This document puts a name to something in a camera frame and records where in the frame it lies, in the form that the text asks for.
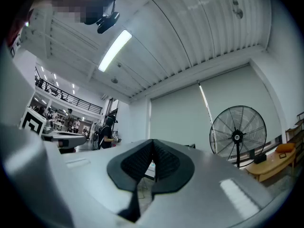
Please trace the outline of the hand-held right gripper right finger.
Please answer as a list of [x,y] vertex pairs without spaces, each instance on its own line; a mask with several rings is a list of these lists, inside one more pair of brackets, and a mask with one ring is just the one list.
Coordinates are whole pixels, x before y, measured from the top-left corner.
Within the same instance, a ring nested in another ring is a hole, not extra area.
[[226,160],[167,141],[153,141],[156,183],[141,215],[144,227],[262,227],[280,201]]

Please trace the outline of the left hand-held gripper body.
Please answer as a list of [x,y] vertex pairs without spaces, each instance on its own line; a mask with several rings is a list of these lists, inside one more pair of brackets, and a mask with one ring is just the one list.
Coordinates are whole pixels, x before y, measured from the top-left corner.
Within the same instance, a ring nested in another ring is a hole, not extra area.
[[27,108],[20,122],[20,129],[32,130],[47,142],[55,143],[61,153],[75,152],[75,148],[86,143],[86,137],[77,133],[57,131],[52,120]]

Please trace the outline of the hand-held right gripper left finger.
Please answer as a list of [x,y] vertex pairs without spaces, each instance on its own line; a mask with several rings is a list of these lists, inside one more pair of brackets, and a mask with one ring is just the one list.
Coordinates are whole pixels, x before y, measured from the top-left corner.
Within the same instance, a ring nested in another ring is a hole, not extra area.
[[63,224],[134,224],[137,185],[153,157],[153,142],[60,154],[51,144],[51,204]]

